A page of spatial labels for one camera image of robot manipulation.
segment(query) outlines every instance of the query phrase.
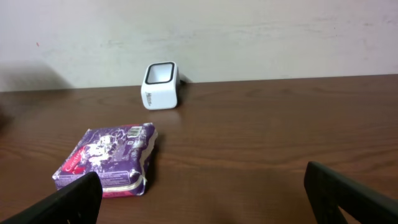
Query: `white container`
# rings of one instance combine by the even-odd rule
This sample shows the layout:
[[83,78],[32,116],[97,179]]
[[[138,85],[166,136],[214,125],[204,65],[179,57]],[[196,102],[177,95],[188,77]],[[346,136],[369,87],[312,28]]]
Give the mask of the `white container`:
[[175,62],[149,65],[141,86],[142,103],[148,110],[170,109],[177,106],[177,88],[180,84]]

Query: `purple package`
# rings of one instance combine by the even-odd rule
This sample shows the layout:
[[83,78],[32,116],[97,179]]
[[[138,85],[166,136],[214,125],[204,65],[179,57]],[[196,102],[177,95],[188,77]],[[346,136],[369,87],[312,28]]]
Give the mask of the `purple package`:
[[142,195],[157,131],[152,123],[89,129],[52,176],[57,190],[95,171],[103,197]]

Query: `wood grain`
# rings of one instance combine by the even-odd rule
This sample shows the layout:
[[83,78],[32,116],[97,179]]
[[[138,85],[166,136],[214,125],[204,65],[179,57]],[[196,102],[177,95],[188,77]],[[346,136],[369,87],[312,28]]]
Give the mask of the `wood grain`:
[[164,111],[144,109],[138,86],[0,103],[0,220],[55,191],[88,128],[143,122],[161,134],[149,190],[104,199],[98,223],[315,223],[308,161],[398,197],[398,75],[197,83]]

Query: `black object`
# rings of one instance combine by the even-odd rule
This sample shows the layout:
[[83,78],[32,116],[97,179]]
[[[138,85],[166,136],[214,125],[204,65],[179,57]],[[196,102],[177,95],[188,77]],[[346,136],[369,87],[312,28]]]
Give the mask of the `black object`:
[[304,177],[319,224],[347,224],[344,209],[361,223],[398,223],[398,203],[317,162],[309,162]]
[[89,172],[2,223],[96,223],[101,200],[100,178],[96,172]]

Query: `wooden table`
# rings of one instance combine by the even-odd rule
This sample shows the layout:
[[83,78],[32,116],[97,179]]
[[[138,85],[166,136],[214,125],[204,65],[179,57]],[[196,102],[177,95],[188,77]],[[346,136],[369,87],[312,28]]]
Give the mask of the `wooden table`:
[[319,161],[398,197],[398,75],[188,85],[147,111],[138,86],[0,94],[0,220],[55,192],[88,128],[153,122],[143,197],[104,199],[98,223],[315,223],[303,175]]

